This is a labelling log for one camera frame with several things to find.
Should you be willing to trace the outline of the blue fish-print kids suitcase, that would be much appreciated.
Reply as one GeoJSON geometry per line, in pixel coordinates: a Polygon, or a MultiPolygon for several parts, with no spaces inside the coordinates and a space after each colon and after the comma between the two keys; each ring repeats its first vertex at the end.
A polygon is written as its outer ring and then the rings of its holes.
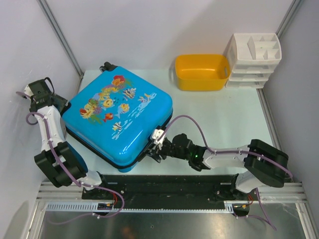
{"type": "Polygon", "coordinates": [[[155,129],[170,121],[172,98],[121,66],[105,62],[100,71],[70,100],[62,119],[74,139],[129,172],[146,156],[155,129]]]}

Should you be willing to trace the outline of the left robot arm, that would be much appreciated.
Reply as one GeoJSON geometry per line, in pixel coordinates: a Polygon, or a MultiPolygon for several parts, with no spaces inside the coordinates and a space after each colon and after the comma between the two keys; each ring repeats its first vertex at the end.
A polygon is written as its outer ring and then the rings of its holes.
{"type": "Polygon", "coordinates": [[[30,117],[36,119],[41,134],[41,151],[34,157],[35,164],[57,188],[75,184],[93,194],[99,199],[109,196],[110,186],[102,181],[97,171],[88,169],[82,156],[66,141],[61,117],[70,107],[67,99],[55,93],[50,78],[29,83],[23,96],[30,100],[30,117]]]}

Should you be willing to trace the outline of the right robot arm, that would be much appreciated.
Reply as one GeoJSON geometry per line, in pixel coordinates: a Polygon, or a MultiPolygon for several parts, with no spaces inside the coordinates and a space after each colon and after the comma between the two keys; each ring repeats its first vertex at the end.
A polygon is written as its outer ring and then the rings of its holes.
{"type": "Polygon", "coordinates": [[[229,149],[211,149],[195,145],[182,133],[169,141],[163,130],[155,130],[150,136],[153,147],[148,155],[157,162],[167,157],[186,160],[196,170],[210,170],[231,167],[245,169],[234,176],[230,195],[243,199],[248,193],[261,186],[282,188],[288,171],[289,157],[286,153],[259,140],[253,139],[248,145],[229,149]]]}

